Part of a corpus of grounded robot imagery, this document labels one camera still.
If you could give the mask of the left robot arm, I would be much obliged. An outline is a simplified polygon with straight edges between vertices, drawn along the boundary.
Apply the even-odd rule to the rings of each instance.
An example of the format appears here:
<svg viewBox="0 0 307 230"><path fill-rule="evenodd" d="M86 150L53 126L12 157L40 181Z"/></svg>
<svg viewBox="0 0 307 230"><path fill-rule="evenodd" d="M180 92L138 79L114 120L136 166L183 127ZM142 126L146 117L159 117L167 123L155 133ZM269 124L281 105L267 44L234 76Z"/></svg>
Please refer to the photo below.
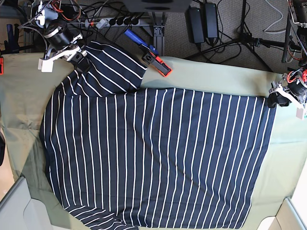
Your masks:
<svg viewBox="0 0 307 230"><path fill-rule="evenodd" d="M298 69L285 73L282 81L272 82L267 98L267 106L286 107L293 104L297 109L307 109L307 2L305 0L289 0L288 16L283 43L282 62L287 56L295 59L294 52L301 53L297 58Z"/></svg>

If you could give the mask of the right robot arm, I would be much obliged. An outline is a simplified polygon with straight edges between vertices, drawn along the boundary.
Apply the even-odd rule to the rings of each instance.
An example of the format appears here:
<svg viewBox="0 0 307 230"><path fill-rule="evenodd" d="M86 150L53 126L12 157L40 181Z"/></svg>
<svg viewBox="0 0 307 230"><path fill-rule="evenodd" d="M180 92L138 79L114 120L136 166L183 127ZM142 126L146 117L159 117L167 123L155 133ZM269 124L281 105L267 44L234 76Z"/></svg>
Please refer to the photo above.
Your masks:
<svg viewBox="0 0 307 230"><path fill-rule="evenodd" d="M54 61L63 59L85 74L91 64L82 33L74 34L68 27L69 19L64 15L58 0L40 1L30 19L19 26L37 32L45 44L44 56L38 61L38 69L44 73L53 71Z"/></svg>

